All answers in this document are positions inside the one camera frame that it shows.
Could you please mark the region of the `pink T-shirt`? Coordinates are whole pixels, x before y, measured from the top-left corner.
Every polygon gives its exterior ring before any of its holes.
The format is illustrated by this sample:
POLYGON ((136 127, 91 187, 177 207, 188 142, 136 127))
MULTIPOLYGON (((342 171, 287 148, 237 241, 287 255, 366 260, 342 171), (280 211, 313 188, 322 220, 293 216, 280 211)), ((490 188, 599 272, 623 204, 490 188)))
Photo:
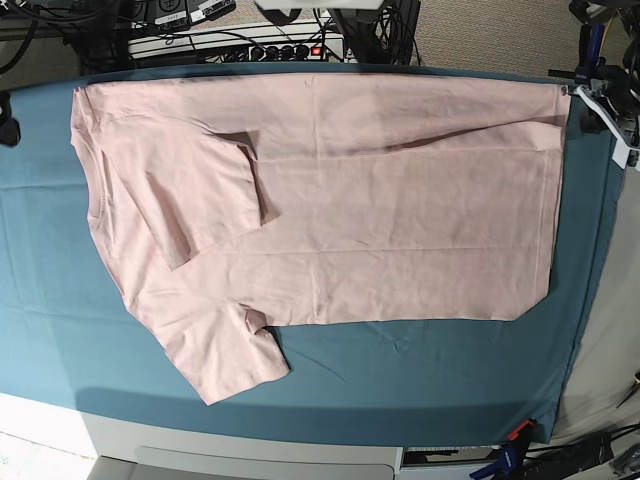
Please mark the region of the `pink T-shirt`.
POLYGON ((76 88, 87 220, 206 404, 287 375, 274 327, 512 321, 544 299, 560 86, 266 74, 76 88))

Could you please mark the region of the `blue black clamp top right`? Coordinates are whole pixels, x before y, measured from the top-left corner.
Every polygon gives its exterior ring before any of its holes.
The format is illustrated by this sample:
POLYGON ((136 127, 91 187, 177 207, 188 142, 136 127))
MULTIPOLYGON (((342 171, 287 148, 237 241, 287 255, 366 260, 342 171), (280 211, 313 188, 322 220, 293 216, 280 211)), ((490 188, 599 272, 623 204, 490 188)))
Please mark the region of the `blue black clamp top right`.
POLYGON ((602 24, 583 24, 578 41, 578 65, 574 71, 549 69, 547 75, 551 78, 569 80, 578 85, 588 85, 600 63, 604 32, 605 26, 602 24))

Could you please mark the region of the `black power strip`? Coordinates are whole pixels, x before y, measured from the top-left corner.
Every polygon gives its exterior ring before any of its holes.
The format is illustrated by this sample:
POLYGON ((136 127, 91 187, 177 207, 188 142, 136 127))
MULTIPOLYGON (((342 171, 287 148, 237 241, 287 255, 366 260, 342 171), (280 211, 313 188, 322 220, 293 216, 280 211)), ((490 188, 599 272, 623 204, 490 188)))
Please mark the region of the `black power strip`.
POLYGON ((248 50, 250 62, 340 62, 344 59, 325 44, 282 44, 252 46, 248 50))

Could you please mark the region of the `white cabinet under table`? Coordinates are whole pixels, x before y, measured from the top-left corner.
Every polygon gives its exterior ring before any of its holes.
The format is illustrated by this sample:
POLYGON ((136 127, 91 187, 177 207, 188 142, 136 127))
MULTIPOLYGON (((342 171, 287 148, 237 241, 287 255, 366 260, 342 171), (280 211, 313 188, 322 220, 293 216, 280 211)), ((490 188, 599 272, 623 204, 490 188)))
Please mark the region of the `white cabinet under table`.
POLYGON ((393 479, 401 450, 278 442, 84 413, 96 452, 149 467, 247 479, 393 479))

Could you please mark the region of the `orange blue clamp bottom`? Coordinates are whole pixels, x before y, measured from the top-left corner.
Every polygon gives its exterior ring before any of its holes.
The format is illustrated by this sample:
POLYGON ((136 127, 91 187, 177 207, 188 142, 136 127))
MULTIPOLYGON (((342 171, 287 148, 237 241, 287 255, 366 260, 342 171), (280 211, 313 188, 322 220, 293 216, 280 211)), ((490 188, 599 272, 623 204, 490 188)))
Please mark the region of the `orange blue clamp bottom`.
POLYGON ((469 475, 473 480, 510 479, 522 469, 537 422, 527 419, 507 436, 507 443, 498 450, 495 461, 469 475))

